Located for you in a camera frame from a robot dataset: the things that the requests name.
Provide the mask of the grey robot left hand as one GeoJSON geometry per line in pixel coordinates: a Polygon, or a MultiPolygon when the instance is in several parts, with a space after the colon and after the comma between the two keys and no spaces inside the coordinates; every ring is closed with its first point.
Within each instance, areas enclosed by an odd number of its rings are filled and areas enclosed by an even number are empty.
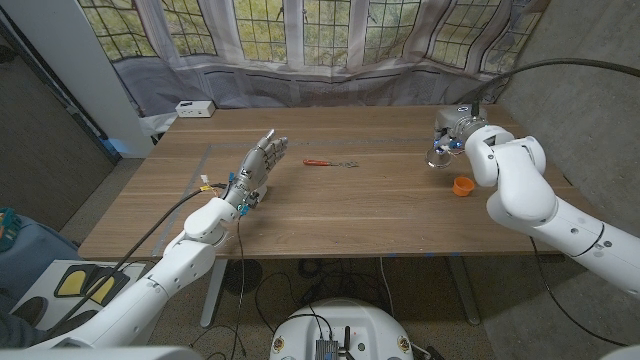
{"type": "Polygon", "coordinates": [[[236,208],[254,208],[266,193],[268,175],[284,157],[287,146],[287,137],[276,138],[275,130],[269,130],[248,151],[223,199],[236,208]]]}

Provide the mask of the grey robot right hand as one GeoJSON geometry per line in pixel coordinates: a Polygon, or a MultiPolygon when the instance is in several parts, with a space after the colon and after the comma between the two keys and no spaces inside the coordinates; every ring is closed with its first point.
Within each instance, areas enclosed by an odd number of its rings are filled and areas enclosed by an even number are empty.
{"type": "Polygon", "coordinates": [[[436,114],[434,125],[434,149],[437,153],[449,151],[458,154],[465,149],[466,141],[473,132],[488,124],[487,111],[474,105],[453,105],[436,114]]]}

